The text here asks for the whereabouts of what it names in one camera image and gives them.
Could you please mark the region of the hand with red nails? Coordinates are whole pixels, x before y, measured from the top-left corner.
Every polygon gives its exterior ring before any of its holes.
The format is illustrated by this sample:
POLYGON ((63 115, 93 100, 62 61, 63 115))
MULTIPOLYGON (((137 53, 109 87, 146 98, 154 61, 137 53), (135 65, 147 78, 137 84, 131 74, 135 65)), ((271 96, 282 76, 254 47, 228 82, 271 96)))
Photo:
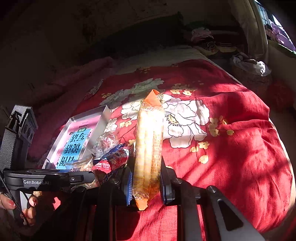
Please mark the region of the hand with red nails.
MULTIPOLYGON (((31 195, 29 198, 29 208, 23 209, 23 214, 25 215, 28 224, 33 226, 36 223, 36 209, 35 207, 38 204, 38 198, 34 195, 31 195)), ((14 210, 16 209, 16 204, 3 192, 1 192, 1 208, 5 210, 14 210)))

